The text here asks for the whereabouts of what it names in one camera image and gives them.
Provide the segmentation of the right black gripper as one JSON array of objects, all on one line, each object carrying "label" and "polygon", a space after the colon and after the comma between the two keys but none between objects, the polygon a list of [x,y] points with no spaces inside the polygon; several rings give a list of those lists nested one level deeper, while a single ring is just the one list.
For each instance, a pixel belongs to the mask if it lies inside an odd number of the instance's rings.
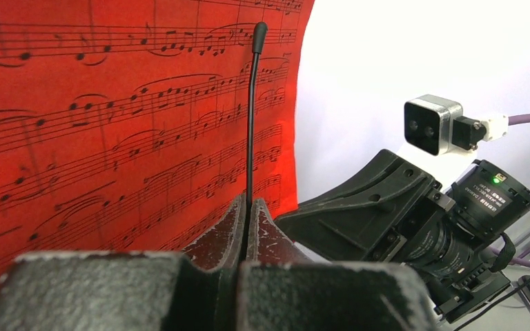
[{"label": "right black gripper", "polygon": [[[426,288],[409,267],[371,261],[390,230],[433,189],[428,172],[380,150],[338,187],[271,219],[251,208],[239,266],[237,330],[435,330]],[[461,180],[445,194],[450,212],[403,229],[403,262],[426,283],[435,313],[453,323],[509,287],[512,189],[499,180]],[[290,240],[329,261],[308,259]]]}]

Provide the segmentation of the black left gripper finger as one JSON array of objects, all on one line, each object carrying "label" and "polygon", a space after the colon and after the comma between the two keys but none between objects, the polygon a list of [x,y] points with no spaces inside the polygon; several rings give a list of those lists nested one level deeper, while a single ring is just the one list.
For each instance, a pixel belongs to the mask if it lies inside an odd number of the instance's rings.
[{"label": "black left gripper finger", "polygon": [[245,216],[235,197],[182,252],[21,254],[0,276],[0,330],[233,330]]}]

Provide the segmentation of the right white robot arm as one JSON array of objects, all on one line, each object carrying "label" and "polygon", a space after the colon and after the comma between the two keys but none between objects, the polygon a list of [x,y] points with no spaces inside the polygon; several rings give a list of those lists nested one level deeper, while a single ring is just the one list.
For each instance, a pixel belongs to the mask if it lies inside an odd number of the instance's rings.
[{"label": "right white robot arm", "polygon": [[530,190],[486,160],[445,184],[389,150],[298,209],[284,238],[323,263],[242,266],[238,330],[435,330],[510,285],[507,228],[530,211]]}]

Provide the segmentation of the pink music stand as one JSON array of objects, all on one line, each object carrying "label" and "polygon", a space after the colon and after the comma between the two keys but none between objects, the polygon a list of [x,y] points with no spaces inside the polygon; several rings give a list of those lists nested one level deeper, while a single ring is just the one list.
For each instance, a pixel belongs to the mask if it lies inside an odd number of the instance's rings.
[{"label": "pink music stand", "polygon": [[255,89],[259,59],[263,52],[264,42],[268,26],[265,22],[260,21],[255,25],[253,31],[252,43],[252,61],[248,80],[248,107],[247,107],[247,137],[246,137],[246,216],[244,224],[243,242],[241,257],[246,257],[248,249],[249,225],[251,221],[251,210],[253,205],[253,166],[254,166],[254,122],[255,122]]}]

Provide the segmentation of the red sheet music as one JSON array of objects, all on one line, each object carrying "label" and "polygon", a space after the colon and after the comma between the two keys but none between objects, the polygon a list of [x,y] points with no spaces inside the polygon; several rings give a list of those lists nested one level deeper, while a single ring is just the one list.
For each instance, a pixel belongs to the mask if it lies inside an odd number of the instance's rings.
[{"label": "red sheet music", "polygon": [[312,1],[0,1],[0,276],[33,250],[176,250],[245,190],[297,206]]}]

